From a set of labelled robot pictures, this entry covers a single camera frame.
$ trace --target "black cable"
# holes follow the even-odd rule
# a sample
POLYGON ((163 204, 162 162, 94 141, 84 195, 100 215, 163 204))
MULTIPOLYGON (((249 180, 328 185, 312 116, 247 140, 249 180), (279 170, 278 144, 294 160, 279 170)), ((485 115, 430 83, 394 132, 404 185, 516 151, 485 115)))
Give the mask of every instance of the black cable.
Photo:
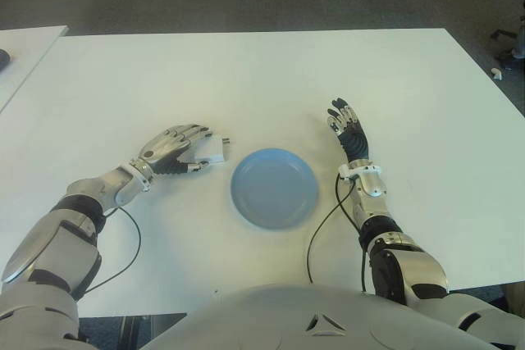
POLYGON ((364 283, 364 263, 367 260, 367 253, 363 249, 363 258, 361 259, 361 290, 366 293, 367 285, 364 283))
MULTIPOLYGON (((340 200, 340 197, 339 197, 339 189, 337 188, 337 185, 336 185, 336 198, 337 198, 337 202, 340 204, 341 210, 343 211, 347 219, 350 221, 350 223, 352 223, 352 226, 355 228, 358 234, 360 234, 358 226, 355 224, 355 222, 352 220, 348 212, 345 210, 345 207, 343 207, 342 201, 340 200)), ((364 264, 366 260, 367 260, 367 253, 365 252, 365 250, 363 250, 363 258, 361 259, 361 290, 363 291, 363 293, 367 292, 367 285, 364 282, 364 264)))
MULTIPOLYGON (((352 188, 350 189, 350 193, 352 193, 352 190, 354 190, 354 186, 355 186, 355 181, 353 180, 353 184, 352 184, 352 188)), ((355 228, 355 230, 358 232, 359 234, 359 228, 358 226, 355 224, 355 222, 352 220, 352 218, 350 217, 350 215, 348 214, 348 212, 345 210, 345 207, 343 207, 343 202, 341 201, 341 198, 339 197, 339 188, 338 188, 338 185, 339 185, 339 179, 338 179, 338 182, 336 182, 336 199, 337 199, 337 202, 339 203, 339 207, 341 208, 341 210, 343 211, 343 213, 345 214, 346 218, 350 221, 350 223, 352 224, 352 226, 355 228)))
POLYGON ((131 259, 130 263, 125 266, 124 268, 122 268, 121 270, 119 270, 116 274, 114 274, 113 276, 110 276, 109 278, 107 278, 106 280, 103 280, 102 282, 100 282, 99 284, 96 284, 94 285, 91 289, 87 289, 85 290, 84 294, 87 294, 89 293, 90 291, 93 291, 97 288, 99 288, 100 286, 102 286, 103 284, 106 284, 107 282, 109 282, 110 280, 113 280, 115 279, 118 275, 120 275, 121 273, 123 273, 124 271, 126 271, 128 268, 130 268, 130 266, 135 262, 135 260, 137 259, 137 256, 139 255, 139 252, 140 252, 140 245, 142 244, 142 235, 140 233, 140 228, 139 228, 139 225, 137 225, 137 222, 135 221, 135 219, 133 219, 133 216, 130 215, 130 213, 122 208, 122 207, 118 207, 118 208, 115 208, 113 211, 111 211, 108 215, 106 215, 106 219, 113 215, 118 209, 120 209, 121 211, 123 211, 130 219, 131 221, 133 222, 133 224, 135 225, 135 228, 137 229, 137 234, 139 235, 139 245, 137 246, 137 251, 135 252, 135 255, 133 256, 133 258, 131 259))
POLYGON ((338 191, 338 186, 339 186, 339 174, 337 174, 336 176, 336 196, 338 197, 338 200, 337 200, 337 205, 335 207, 333 207, 330 212, 328 212, 328 215, 325 216, 325 218, 322 220, 321 224, 316 228, 315 232, 313 233, 312 235, 312 238, 310 239, 310 244, 308 245, 308 251, 306 252, 306 271, 308 272, 308 279, 310 280, 310 283, 313 283, 313 279, 312 279, 312 272, 310 271, 310 250, 312 249, 312 245, 313 245, 313 240, 315 239, 315 237, 317 236, 317 233, 319 232, 319 230, 321 229, 321 227, 326 223, 326 221, 328 220, 328 218, 330 217, 330 215, 332 213, 334 213, 334 211, 341 207, 341 204, 348 198, 350 197, 350 194, 352 193, 352 190, 354 190, 354 186, 355 186, 355 182, 354 184, 352 185, 352 187, 350 188, 350 191, 348 192, 348 194, 346 194, 346 196, 340 200, 339 199, 339 191, 338 191))

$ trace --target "white table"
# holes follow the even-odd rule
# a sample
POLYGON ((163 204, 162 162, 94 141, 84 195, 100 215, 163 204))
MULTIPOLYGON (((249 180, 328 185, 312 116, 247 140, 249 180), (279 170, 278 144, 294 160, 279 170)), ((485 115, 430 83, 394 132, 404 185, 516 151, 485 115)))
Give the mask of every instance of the white table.
MULTIPOLYGON (((231 138, 228 162, 162 177, 130 204, 142 252, 80 301, 80 315, 193 311, 238 289, 305 283, 306 247, 344 162, 326 125, 337 96, 384 168, 391 213, 452 289, 525 279, 525 120, 445 30, 59 39, 2 113, 0 266, 70 182, 134 157, 167 126, 198 122, 231 138), (317 206, 297 229, 254 228, 231 201, 233 170, 266 147, 297 153, 317 178, 317 206)), ((94 283, 133 255, 125 216, 108 221, 99 247, 94 283)), ((313 278, 359 289, 360 262, 338 212, 313 247, 313 278)))
POLYGON ((0 71, 0 113, 67 26, 0 30, 0 48, 11 62, 0 71))

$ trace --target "robot finger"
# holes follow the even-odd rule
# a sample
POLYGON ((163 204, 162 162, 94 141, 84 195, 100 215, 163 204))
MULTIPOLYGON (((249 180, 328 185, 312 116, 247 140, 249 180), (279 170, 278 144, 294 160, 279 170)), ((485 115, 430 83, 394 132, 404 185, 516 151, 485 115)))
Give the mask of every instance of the robot finger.
POLYGON ((343 132, 344 129, 342 127, 341 122, 339 122, 335 117, 328 116, 328 119, 326 121, 328 125, 331 127, 331 129, 336 132, 337 135, 343 132))
POLYGON ((355 112, 354 112, 354 110, 352 110, 351 107, 345 106, 345 107, 341 108, 340 111, 341 111, 341 114, 343 114, 343 116, 346 119, 348 119, 348 123, 357 123, 358 118, 355 115, 355 112))
POLYGON ((213 132, 208 127, 197 126, 184 133, 184 140, 188 140, 191 143, 197 141, 198 139, 203 139, 205 137, 210 137, 213 132))
POLYGON ((169 129, 166 129, 166 130, 164 131, 164 134, 166 134, 166 135, 170 134, 172 137, 178 137, 178 136, 180 136, 181 134, 186 133, 188 130, 191 130, 191 129, 194 128, 195 126, 198 126, 198 125, 179 125, 179 126, 173 126, 173 127, 170 127, 169 129))
POLYGON ((358 116, 355 114, 354 109, 353 109, 351 106, 346 106, 345 110, 349 113, 350 119, 351 119, 354 123, 358 123, 358 122, 359 122, 359 118, 358 118, 358 116))
POLYGON ((346 125, 349 123, 349 120, 346 119, 343 115, 341 115, 339 112, 332 110, 331 108, 328 108, 328 113, 332 115, 338 122, 338 126, 341 129, 344 129, 346 125))

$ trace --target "black object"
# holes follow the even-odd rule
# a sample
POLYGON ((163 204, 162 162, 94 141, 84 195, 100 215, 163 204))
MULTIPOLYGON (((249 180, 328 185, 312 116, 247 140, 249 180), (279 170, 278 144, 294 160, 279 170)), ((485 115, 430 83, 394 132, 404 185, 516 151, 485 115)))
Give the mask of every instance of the black object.
POLYGON ((136 350, 142 316, 122 317, 116 350, 136 350))
POLYGON ((334 213, 334 211, 339 208, 339 207, 342 207, 342 203, 348 198, 350 197, 350 194, 352 193, 352 190, 354 190, 354 186, 355 186, 355 182, 352 183, 352 186, 350 187, 350 190, 348 192, 348 194, 346 194, 346 196, 340 200, 339 199, 339 194, 338 194, 338 187, 339 187, 339 180, 340 180, 340 177, 339 177, 339 173, 337 173, 337 176, 336 176, 336 194, 337 194, 337 205, 335 207, 333 207, 329 212, 328 214, 325 216, 325 218, 322 220, 321 224, 316 228, 316 230, 314 231, 313 235, 312 235, 312 238, 310 239, 310 243, 308 244, 308 250, 306 252, 306 271, 308 273, 308 279, 310 280, 310 283, 313 283, 313 279, 312 279, 312 272, 310 271, 310 250, 312 249, 312 245, 313 245, 313 241, 315 239, 315 237, 317 236, 317 233, 319 232, 319 230, 323 227, 323 225, 326 223, 326 221, 330 218, 330 215, 332 213, 334 213))
POLYGON ((63 278, 56 276, 48 270, 34 270, 33 272, 31 272, 28 281, 35 282, 36 284, 47 284, 50 286, 55 286, 68 293, 71 291, 69 285, 63 278))
POLYGON ((412 291, 419 299, 444 298, 446 289, 431 283, 420 283, 412 286, 412 291))
POLYGON ((135 221, 135 219, 133 219, 133 216, 130 215, 130 213, 124 209, 123 207, 118 207, 118 208, 115 208, 109 215, 105 216, 105 218, 108 218, 109 216, 113 215, 117 209, 120 209, 121 211, 123 211, 129 218, 130 220, 133 222, 133 225, 135 226, 135 228, 137 229, 137 235, 139 236, 139 245, 137 245, 137 251, 135 252, 135 255, 133 256, 133 258, 131 259, 131 261, 128 263, 127 266, 125 266, 124 268, 122 268, 121 270, 119 270, 116 274, 114 274, 113 276, 110 276, 109 278, 107 278, 106 280, 103 280, 102 282, 100 282, 99 284, 96 284, 94 285, 92 288, 90 289, 87 289, 85 291, 83 291, 83 294, 87 294, 89 293, 90 291, 93 291, 97 288, 99 288, 100 286, 102 286, 103 284, 106 284, 107 282, 109 282, 110 280, 113 280, 115 279, 118 275, 120 275, 122 272, 126 271, 134 262, 135 260, 137 259, 137 256, 139 255, 139 252, 140 252, 140 246, 142 245, 142 234, 140 233, 140 227, 139 225, 137 225, 137 222, 135 221))
POLYGON ((403 274, 394 254, 381 250, 370 257, 370 267, 376 295, 406 305, 403 274))
POLYGON ((93 279, 97 275, 98 269, 100 268, 101 264, 102 264, 102 257, 100 256, 100 254, 98 254, 97 259, 95 260, 95 263, 89 270, 88 274, 85 276, 85 278, 82 279, 80 284, 71 293, 71 296, 73 297, 75 301, 78 301, 79 299, 81 299, 84 296, 84 294, 88 292, 86 289, 91 284, 91 282, 93 282, 93 279))
POLYGON ((461 322, 461 324, 459 325, 459 329, 460 330, 463 330, 463 331, 466 331, 468 330, 468 328, 474 323, 474 321, 478 320, 478 319, 481 319, 482 317, 480 315, 478 315, 477 313, 473 313, 471 315, 468 315, 465 320, 463 320, 461 322))
POLYGON ((3 49, 0 49, 0 71, 2 71, 3 68, 7 66, 10 61, 11 57, 9 56, 9 54, 3 49))
POLYGON ((372 216, 363 223, 359 234, 359 243, 363 250, 367 250, 368 244, 379 234, 388 232, 402 233, 401 228, 395 223, 394 219, 388 216, 372 216))
POLYGON ((102 207, 97 200, 89 196, 76 194, 64 197, 51 211, 56 211, 57 209, 71 209, 86 215, 93 222, 97 234, 102 231, 106 224, 106 217, 103 214, 102 207))
MULTIPOLYGON (((349 106, 342 98, 337 98, 337 100, 333 100, 331 103, 339 111, 349 106)), ((336 111, 329 109, 328 114, 340 120, 340 114, 336 111)), ((357 123, 348 124, 345 130, 338 135, 337 138, 339 139, 341 147, 345 150, 349 162, 357 159, 368 159, 367 136, 365 135, 363 127, 361 127, 359 121, 357 121, 357 123)))
POLYGON ((521 27, 517 33, 497 29, 491 34, 491 39, 494 40, 497 40, 501 34, 516 40, 513 48, 506 49, 495 56, 503 70, 525 69, 525 59, 523 58, 525 54, 525 16, 521 16, 520 21, 521 27))

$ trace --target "black joint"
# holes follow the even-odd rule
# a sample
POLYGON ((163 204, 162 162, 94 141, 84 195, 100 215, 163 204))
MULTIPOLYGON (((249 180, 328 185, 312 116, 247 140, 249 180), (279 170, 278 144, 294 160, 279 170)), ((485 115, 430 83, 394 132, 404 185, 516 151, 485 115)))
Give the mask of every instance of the black joint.
POLYGON ((412 291, 419 299, 444 298, 447 294, 446 289, 430 283, 415 284, 412 291))
POLYGON ((465 318, 465 320, 463 320, 463 321, 461 322, 461 324, 459 325, 458 328, 459 328, 460 330, 466 331, 466 330, 468 330, 468 329, 470 328, 470 326, 471 326, 472 324, 474 324, 474 321, 479 320, 479 319, 481 319, 481 318, 482 318, 482 317, 481 317, 479 314, 477 314, 477 313, 473 313, 473 314, 471 314, 471 315, 468 315, 468 316, 465 318))
POLYGON ((93 222, 97 234, 102 231, 106 224, 106 217, 103 214, 102 206, 97 200, 89 196, 76 194, 64 197, 51 211, 58 209, 69 209, 86 215, 93 222))
POLYGON ((368 244, 378 235, 388 232, 402 232, 394 219, 388 216, 372 216, 364 222, 359 235, 359 243, 363 250, 368 249, 368 244))
POLYGON ((60 226, 64 229, 72 233, 73 235, 79 237, 80 239, 84 240, 85 242, 97 246, 97 233, 92 233, 91 236, 88 236, 84 231, 79 229, 76 225, 71 223, 70 221, 63 220, 60 223, 60 226))
POLYGON ((382 250, 370 257, 370 267, 376 295, 406 305, 403 273, 395 256, 382 250))
POLYGON ((0 70, 7 66, 10 60, 11 57, 9 56, 9 54, 3 49, 0 49, 0 70))
POLYGON ((372 246, 372 249, 370 249, 370 256, 373 256, 374 254, 380 252, 383 249, 390 249, 390 250, 407 250, 409 252, 422 252, 423 250, 417 246, 414 245, 400 245, 397 243, 385 243, 385 241, 382 238, 376 239, 376 242, 372 246))
POLYGON ((89 270, 88 274, 84 277, 82 282, 76 287, 75 290, 71 293, 71 296, 75 301, 78 301, 84 296, 85 290, 88 289, 88 286, 93 281, 95 275, 98 272, 98 269, 100 268, 100 265, 102 264, 102 258, 100 257, 100 254, 97 255, 97 259, 95 260, 95 263, 89 270))
POLYGON ((328 114, 332 115, 336 119, 338 119, 340 116, 340 114, 338 114, 336 111, 332 110, 331 108, 328 108, 328 114))
POLYGON ((31 272, 28 281, 35 282, 36 284, 47 284, 49 286, 58 287, 59 289, 62 289, 67 293, 71 291, 71 289, 69 288, 69 284, 67 284, 67 282, 63 278, 61 278, 60 276, 56 276, 48 270, 34 270, 33 272, 31 272))

